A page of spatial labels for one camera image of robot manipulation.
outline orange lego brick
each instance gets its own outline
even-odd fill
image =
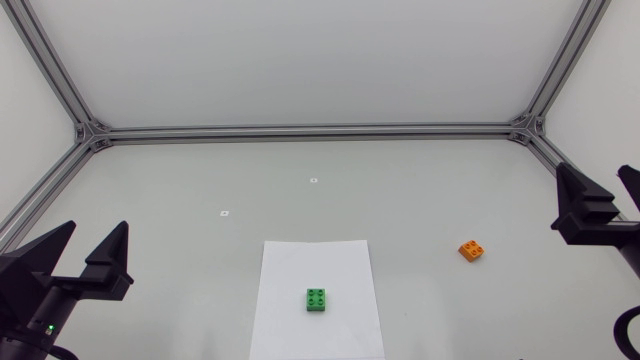
[[[480,255],[484,254],[484,249],[482,248],[482,246],[478,245],[477,242],[471,240],[462,244],[462,246],[460,246],[460,249],[458,249],[458,252],[462,254],[462,256],[464,256],[465,259],[467,259],[469,262],[472,262],[475,259],[479,258]]]

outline white ceiling panel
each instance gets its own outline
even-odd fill
[[[581,0],[34,0],[115,127],[501,122]]]

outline toy block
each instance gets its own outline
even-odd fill
[[[458,252],[462,254],[467,261],[472,262],[484,254],[484,249],[478,245],[477,242],[471,240],[462,244],[460,249],[458,249]]]
[[[307,311],[324,311],[325,304],[324,289],[307,289]]]

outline aluminum frame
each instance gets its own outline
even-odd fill
[[[529,148],[555,176],[571,161],[545,136],[546,114],[562,90],[611,0],[583,0],[530,105],[496,123],[341,124],[288,126],[148,127],[111,129],[96,119],[28,0],[0,0],[16,31],[75,125],[76,144],[0,223],[0,254],[15,249],[91,156],[114,145],[257,141],[507,139]]]

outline green lego brick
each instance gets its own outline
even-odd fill
[[[324,311],[325,293],[324,289],[307,289],[307,311]]]

